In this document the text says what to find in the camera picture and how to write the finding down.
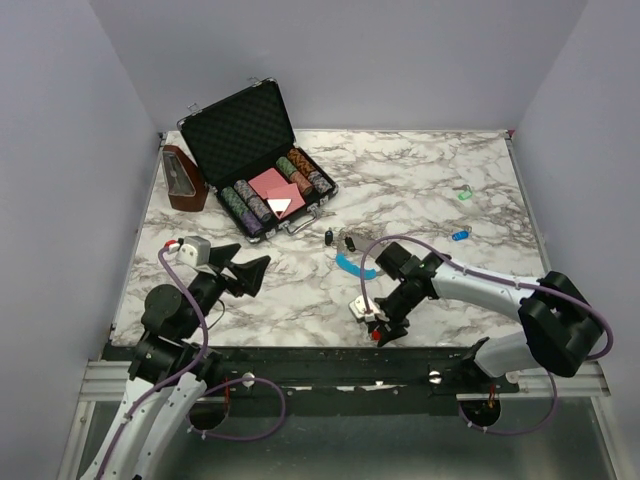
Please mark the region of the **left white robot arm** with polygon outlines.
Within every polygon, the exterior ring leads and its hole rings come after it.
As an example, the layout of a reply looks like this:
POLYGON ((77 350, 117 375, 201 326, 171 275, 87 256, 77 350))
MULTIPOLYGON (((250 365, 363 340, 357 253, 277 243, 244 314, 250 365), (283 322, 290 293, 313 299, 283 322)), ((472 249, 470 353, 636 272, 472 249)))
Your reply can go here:
POLYGON ((208 348, 206 317, 225 293, 256 296, 271 261, 236 263, 240 248, 187 236, 160 249, 158 260, 172 281, 145 298, 144 332, 124 393, 84 478, 151 478, 191 407, 220 387, 222 358, 208 348))

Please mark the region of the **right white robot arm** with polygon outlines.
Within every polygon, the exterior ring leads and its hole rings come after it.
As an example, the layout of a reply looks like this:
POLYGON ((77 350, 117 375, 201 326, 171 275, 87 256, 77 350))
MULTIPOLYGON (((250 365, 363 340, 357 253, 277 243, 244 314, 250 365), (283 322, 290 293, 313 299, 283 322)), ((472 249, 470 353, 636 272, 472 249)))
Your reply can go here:
POLYGON ((480 339, 462 357, 461 382, 474 392, 509 372, 537 367, 570 378, 607 332, 572 281, 556 271, 519 279, 435 252, 418 258, 396 242, 368 253, 399 283, 388 296, 365 302, 365 323, 378 346, 406 336, 409 314, 426 299, 462 301, 520 323, 519 332, 480 339))

